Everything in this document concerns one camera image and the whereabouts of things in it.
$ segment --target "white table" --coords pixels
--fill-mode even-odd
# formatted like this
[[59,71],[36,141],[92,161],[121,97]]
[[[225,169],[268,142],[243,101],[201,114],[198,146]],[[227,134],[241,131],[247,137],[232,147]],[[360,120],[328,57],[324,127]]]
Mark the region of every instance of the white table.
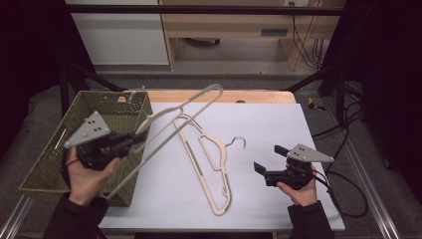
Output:
[[[174,105],[152,103],[152,109],[157,112]],[[185,112],[193,114],[202,105],[189,105]],[[172,116],[170,114],[155,122],[150,135]],[[241,140],[227,147],[226,169],[233,195],[228,211],[221,216],[213,213],[186,149],[176,135],[140,170],[131,206],[111,208],[101,228],[124,231],[271,232],[292,228],[287,210],[292,205],[291,199],[278,188],[267,187],[264,177],[255,172],[253,162],[266,166],[268,170],[284,170],[285,158],[274,153],[275,144],[288,149],[298,143],[315,148],[301,106],[215,103],[196,121],[225,143],[231,142],[234,136],[241,136],[247,142],[246,148],[243,148]],[[174,126],[171,125],[167,132],[169,130],[174,130]],[[187,135],[199,135],[190,125],[184,130]],[[144,155],[152,147],[153,144],[150,144]],[[315,163],[315,166],[323,173],[320,163]],[[206,164],[201,168],[211,170],[211,166]],[[207,178],[207,182],[216,201],[222,203],[225,197],[219,177],[221,175]],[[326,189],[319,183],[317,196],[331,229],[344,230],[342,219]]]

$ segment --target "green wicker basket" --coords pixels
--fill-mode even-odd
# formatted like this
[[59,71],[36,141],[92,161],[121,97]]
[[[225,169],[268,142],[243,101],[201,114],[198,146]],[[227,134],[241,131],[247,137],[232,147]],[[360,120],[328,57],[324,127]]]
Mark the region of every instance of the green wicker basket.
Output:
[[[99,112],[107,126],[116,132],[136,130],[146,116],[152,114],[147,92],[79,92],[19,190],[48,205],[55,205],[62,194],[69,191],[61,174],[64,143],[94,111]],[[122,160],[104,194],[111,193],[140,164],[141,158],[142,153],[130,154]],[[135,185],[136,176],[108,202],[110,206],[129,206]]]

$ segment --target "gray floor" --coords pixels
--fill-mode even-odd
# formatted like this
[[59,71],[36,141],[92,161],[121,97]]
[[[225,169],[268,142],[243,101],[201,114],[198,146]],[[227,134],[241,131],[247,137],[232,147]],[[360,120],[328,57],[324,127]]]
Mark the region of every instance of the gray floor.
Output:
[[[280,44],[276,41],[257,42],[252,40],[222,40],[219,46],[208,43],[182,41],[178,52],[176,69],[173,72],[165,68],[134,67],[111,69],[102,67],[101,73],[119,86],[131,89],[202,89],[213,83],[221,84],[231,90],[279,90],[303,79],[313,70],[304,64],[296,72],[286,71],[286,59],[281,53]],[[315,88],[318,83],[311,84],[296,93],[296,100],[303,106],[312,134],[323,131],[336,124],[329,111],[311,110],[308,108],[309,96],[314,97],[317,106],[329,109],[332,98],[321,99]],[[354,99],[346,97],[346,102]],[[53,87],[31,98],[34,110],[25,119],[21,131],[14,138],[14,143],[7,154],[0,160],[0,225],[3,225],[11,214],[21,196],[17,190],[24,176],[28,173],[38,155],[47,144],[56,126],[60,122],[59,88]],[[391,217],[400,238],[422,238],[422,207],[412,194],[402,175],[384,167],[383,155],[373,139],[370,129],[364,121],[357,120],[350,125],[349,148],[344,148],[332,166],[352,181],[359,183],[350,164],[350,153],[354,149],[359,160],[374,184],[379,197]],[[316,140],[316,149],[334,155],[341,144],[341,134],[333,134],[327,138]],[[328,180],[333,187],[343,211],[356,214],[362,211],[363,201],[358,191],[344,180],[329,175]],[[51,206],[34,202],[19,230],[19,238],[30,238],[40,235],[47,226]],[[371,208],[362,218],[345,217],[346,230],[336,232],[336,238],[397,238],[382,235],[376,220],[377,212]],[[282,232],[279,238],[287,238],[289,232]]]

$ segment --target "aluminum rail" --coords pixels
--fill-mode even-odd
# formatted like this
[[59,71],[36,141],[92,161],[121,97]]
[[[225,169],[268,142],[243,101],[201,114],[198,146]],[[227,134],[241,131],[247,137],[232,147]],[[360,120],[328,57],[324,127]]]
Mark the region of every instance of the aluminum rail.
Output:
[[19,227],[25,219],[25,216],[31,208],[33,202],[34,200],[28,196],[21,196],[21,199],[19,199],[12,214],[10,214],[9,218],[0,229],[0,239],[15,238],[15,235],[18,232]]
[[[334,123],[337,123],[336,117],[333,113],[334,104],[332,100],[324,100],[324,104],[327,106],[327,111],[329,112]],[[345,138],[344,132],[340,133],[340,137],[341,139]],[[372,183],[372,180],[366,172],[366,169],[362,165],[359,155],[357,154],[353,144],[349,139],[344,145],[344,149],[348,154],[348,161],[350,162],[351,169],[353,170],[357,181],[362,187],[362,191],[365,193],[368,199],[369,207],[382,235],[385,239],[399,239],[400,235],[394,225],[394,222],[392,221],[381,197],[378,194],[378,191],[376,190],[375,185]]]
[[212,6],[212,5],[38,5],[42,10],[71,13],[103,14],[229,14],[229,15],[296,15],[343,16],[363,14],[361,9],[323,7],[267,7],[267,6]]

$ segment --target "cable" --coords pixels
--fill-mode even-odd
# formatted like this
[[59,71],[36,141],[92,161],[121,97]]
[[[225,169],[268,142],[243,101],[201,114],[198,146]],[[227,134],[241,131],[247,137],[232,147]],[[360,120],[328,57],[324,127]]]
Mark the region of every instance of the cable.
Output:
[[354,96],[354,98],[351,97],[354,100],[356,100],[356,99],[361,100],[362,99],[362,93],[359,92],[358,90],[356,90],[350,84],[346,84],[345,85],[345,92],[348,93],[348,94],[351,94],[352,96]]
[[[305,49],[305,45],[302,42],[301,36],[299,36],[299,33],[298,33],[297,29],[296,29],[295,15],[292,15],[292,18],[293,18],[293,42],[295,43],[296,48],[298,49],[299,53],[301,54],[302,58],[304,59],[305,63],[307,64],[307,66],[310,67],[310,68],[316,68],[316,64],[314,62],[312,62],[312,60],[310,59],[310,56],[308,56],[307,49]],[[304,54],[302,53],[301,49],[298,47],[298,44],[296,43],[296,37],[295,37],[297,34],[298,34],[299,41],[302,44],[302,49],[304,49],[304,52],[307,55],[308,60],[313,63],[313,66],[310,66],[310,64],[308,63],[308,61],[305,58]]]
[[[346,118],[346,120],[348,120],[348,123],[352,123],[352,122],[354,122],[355,120],[358,120],[359,118],[357,118],[357,119],[352,119],[352,118],[353,118],[355,115],[357,115],[357,114],[359,114],[359,113],[361,113],[361,112],[362,112],[362,111],[355,112],[355,113],[353,113],[350,117],[347,117],[347,118]],[[319,132],[319,133],[313,134],[313,135],[312,135],[312,138],[313,138],[314,140],[319,140],[319,139],[321,139],[321,138],[316,139],[316,137],[321,136],[321,135],[324,135],[324,134],[327,134],[327,133],[330,133],[330,132],[334,131],[335,129],[339,128],[339,127],[341,127],[341,124],[337,124],[337,125],[335,125],[335,126],[333,126],[333,127],[329,128],[329,129],[326,129],[326,130],[322,131],[322,132]]]
[[[343,139],[343,141],[342,141],[342,143],[341,143],[341,145],[340,145],[340,147],[338,148],[338,150],[337,150],[337,152],[335,153],[335,155],[333,156],[333,158],[337,158],[338,157],[338,155],[339,155],[339,153],[340,153],[340,151],[341,151],[341,149],[344,147],[344,145],[345,145],[345,143],[346,143],[346,141],[347,141],[347,137],[348,137],[348,115],[347,115],[347,113],[348,113],[348,111],[349,111],[349,109],[350,109],[350,107],[351,106],[353,106],[353,105],[356,105],[356,104],[359,104],[359,101],[357,101],[357,102],[353,102],[353,103],[350,103],[346,108],[345,108],[345,110],[344,110],[344,118],[346,119],[345,121],[344,121],[344,129],[345,129],[345,136],[344,136],[344,139]],[[329,165],[328,165],[328,167],[327,167],[327,169],[325,170],[325,173],[327,173],[328,171],[329,171],[329,169],[332,167],[332,164],[333,164],[333,162],[331,162]]]
[[331,198],[332,203],[334,204],[335,208],[338,210],[338,213],[340,214],[341,218],[343,218],[343,216],[348,216],[348,217],[352,217],[352,218],[361,218],[364,215],[366,215],[366,213],[368,212],[369,209],[369,204],[366,198],[366,195],[363,193],[363,191],[355,184],[353,183],[350,179],[348,179],[347,177],[337,173],[337,172],[333,172],[331,171],[330,173],[337,175],[339,177],[341,177],[342,179],[346,180],[347,182],[349,182],[353,187],[355,187],[360,194],[363,197],[363,201],[364,201],[364,208],[363,208],[363,212],[359,213],[359,214],[350,214],[350,213],[346,213],[343,212],[340,206],[340,203],[338,202],[337,198],[334,195],[334,191],[332,190],[332,188],[328,185],[326,177],[324,177],[324,181],[322,179],[320,179],[319,177],[313,175],[313,178],[315,180],[317,180],[318,182],[320,182],[321,184],[323,184],[326,187],[326,192],[329,194],[329,197]]
[[97,238],[98,239],[107,239],[99,226],[96,227],[96,232],[97,232]]
[[322,52],[323,52],[323,39],[314,39],[313,45],[313,60],[316,63],[316,68],[320,70],[322,67]]
[[[356,120],[360,120],[360,119],[362,119],[362,116],[359,116],[359,117],[354,118],[354,119],[351,119],[352,117],[349,117],[349,118],[350,118],[350,120],[349,120],[348,124],[351,124],[351,123],[353,123],[353,122],[354,122],[354,121],[356,121]],[[339,124],[338,124],[337,126],[333,127],[332,129],[336,129],[336,128],[338,128],[338,127],[340,127],[340,125],[339,125]],[[333,132],[330,132],[330,133],[326,132],[324,136],[319,137],[319,138],[314,138],[314,141],[324,139],[324,138],[326,138],[326,137],[329,137],[329,136],[331,136],[331,135],[333,135],[333,134],[335,134],[335,133],[341,132],[341,131],[343,131],[343,130],[344,130],[344,128],[341,128],[341,129],[339,129],[339,130],[337,130],[337,131],[333,131]]]
[[336,175],[336,176],[339,176],[339,177],[341,177],[342,179],[344,179],[345,181],[347,181],[348,183],[350,183],[354,188],[356,188],[358,191],[359,191],[359,193],[362,195],[362,198],[363,198],[363,201],[364,201],[364,208],[363,208],[363,212],[361,212],[361,213],[359,213],[359,214],[349,214],[349,213],[345,213],[344,212],[344,215],[345,216],[348,216],[348,217],[352,217],[352,218],[361,218],[361,217],[363,217],[364,215],[366,215],[366,213],[368,212],[368,209],[369,209],[369,203],[368,203],[368,200],[367,200],[367,198],[366,198],[366,195],[363,193],[363,191],[362,191],[362,189],[360,189],[360,187],[359,186],[357,186],[354,182],[352,182],[350,179],[348,179],[347,177],[345,177],[344,175],[342,175],[342,174],[340,174],[340,173],[338,173],[338,172],[334,172],[334,171],[329,171],[329,172],[327,172],[326,174],[333,174],[333,175]]

